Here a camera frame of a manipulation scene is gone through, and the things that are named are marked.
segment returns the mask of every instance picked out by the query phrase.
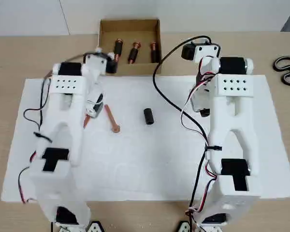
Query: white sheet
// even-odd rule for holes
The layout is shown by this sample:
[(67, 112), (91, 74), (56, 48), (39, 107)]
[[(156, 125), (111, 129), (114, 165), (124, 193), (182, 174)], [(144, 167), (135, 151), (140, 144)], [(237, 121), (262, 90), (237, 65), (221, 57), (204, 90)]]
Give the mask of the white sheet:
[[(157, 78), (161, 90), (179, 106), (183, 106), (194, 76)], [(197, 134), (183, 129), (179, 112), (154, 89), (151, 77), (102, 77), (105, 103), (121, 125), (121, 132), (110, 131), (110, 122), (102, 110), (97, 119), (90, 120), (85, 129), (81, 165), (74, 169), (77, 186), (88, 201), (171, 201), (188, 200), (203, 153), (203, 141)], [(17, 177), (29, 165), (35, 150), (36, 125), (22, 114), (28, 107), (38, 107), (41, 80), (28, 79), (12, 140), (1, 199), (19, 202)], [(255, 123), (260, 141), (260, 179), (262, 198), (290, 197), (290, 165), (265, 76), (254, 84)], [(155, 123), (145, 124), (143, 110), (151, 108)], [(209, 118), (193, 115), (209, 131)], [(38, 119), (38, 113), (29, 113)], [(190, 127), (194, 125), (185, 120)], [(231, 135), (224, 153), (241, 154)], [(209, 177), (202, 171), (196, 198), (204, 191)], [(21, 176), (25, 198), (35, 198), (28, 173)]]

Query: open cardboard box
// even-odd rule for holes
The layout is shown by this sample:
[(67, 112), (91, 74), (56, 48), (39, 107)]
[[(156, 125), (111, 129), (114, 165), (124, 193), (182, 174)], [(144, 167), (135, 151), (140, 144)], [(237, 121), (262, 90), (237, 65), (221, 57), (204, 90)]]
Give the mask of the open cardboard box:
[[(158, 19), (101, 20), (99, 47), (104, 52), (114, 51), (116, 39), (122, 39), (123, 47), (115, 75), (152, 75), (157, 63), (151, 63), (150, 44), (156, 42), (161, 57), (160, 22)], [(134, 42), (140, 42), (141, 48), (134, 64), (128, 63), (130, 50)]]

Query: black scissors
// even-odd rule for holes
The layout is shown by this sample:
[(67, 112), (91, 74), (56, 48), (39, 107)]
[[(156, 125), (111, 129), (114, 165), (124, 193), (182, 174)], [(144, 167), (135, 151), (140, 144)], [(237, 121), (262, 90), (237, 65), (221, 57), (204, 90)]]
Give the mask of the black scissors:
[[(273, 69), (277, 72), (282, 72), (282, 71), (290, 71), (290, 64), (289, 65), (285, 65), (285, 66), (279, 66), (279, 62), (283, 61), (283, 60), (287, 60), (290, 61), (290, 56), (283, 56), (283, 57), (279, 57), (277, 58), (274, 63), (273, 63)], [(290, 77), (290, 72), (282, 75), (281, 77), (281, 82), (284, 83), (287, 86), (290, 86), (290, 81), (288, 80), (288, 78)]]

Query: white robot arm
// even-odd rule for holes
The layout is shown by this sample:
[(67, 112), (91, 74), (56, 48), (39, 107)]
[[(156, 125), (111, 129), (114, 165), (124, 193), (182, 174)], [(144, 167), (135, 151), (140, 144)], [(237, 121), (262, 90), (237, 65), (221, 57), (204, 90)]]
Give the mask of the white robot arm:
[[(238, 57), (219, 59), (219, 51), (212, 44), (189, 44), (188, 48), (189, 52), (187, 47), (183, 48), (182, 57), (200, 62), (196, 84), (203, 81), (205, 73), (214, 74), (191, 97), (195, 112), (210, 115), (209, 149), (205, 157), (217, 178), (202, 208), (200, 203), (192, 207), (195, 223), (210, 232), (241, 217), (261, 195), (253, 121), (253, 62)], [(222, 156), (230, 131), (243, 149), (242, 157)]]
[[(76, 188), (73, 167), (80, 163), (85, 116), (95, 117), (102, 108), (101, 100), (87, 102), (95, 101), (93, 84), (101, 74), (116, 72), (113, 59), (114, 54), (96, 49), (85, 54), (84, 64), (64, 62), (53, 67), (48, 109), (29, 171), (41, 209), (59, 226), (85, 228), (89, 224), (90, 209)], [(56, 143), (61, 130), (69, 134), (69, 146)]]

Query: table surface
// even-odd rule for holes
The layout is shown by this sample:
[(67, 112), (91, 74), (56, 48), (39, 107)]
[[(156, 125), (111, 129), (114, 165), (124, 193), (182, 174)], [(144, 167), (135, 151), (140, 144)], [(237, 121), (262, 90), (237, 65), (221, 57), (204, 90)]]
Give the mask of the table surface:
[[(290, 87), (272, 70), (273, 60), (290, 55), (290, 32), (211, 32), (162, 34), (162, 55), (194, 35), (206, 34), (221, 45), (223, 56), (243, 56), (254, 61), (255, 74), (265, 74), (273, 96), (283, 141), (290, 161)], [(0, 37), (0, 195), (13, 138), (17, 110), (26, 78), (41, 78), (54, 63), (93, 50), (97, 35), (50, 37)], [(196, 74), (196, 66), (180, 57), (179, 49), (164, 63), (162, 75)], [(173, 232), (187, 220), (187, 202), (91, 202), (93, 220), (106, 232)], [(37, 204), (0, 201), (0, 232), (49, 231), (49, 222)], [(257, 202), (227, 232), (290, 232), (290, 199)]]

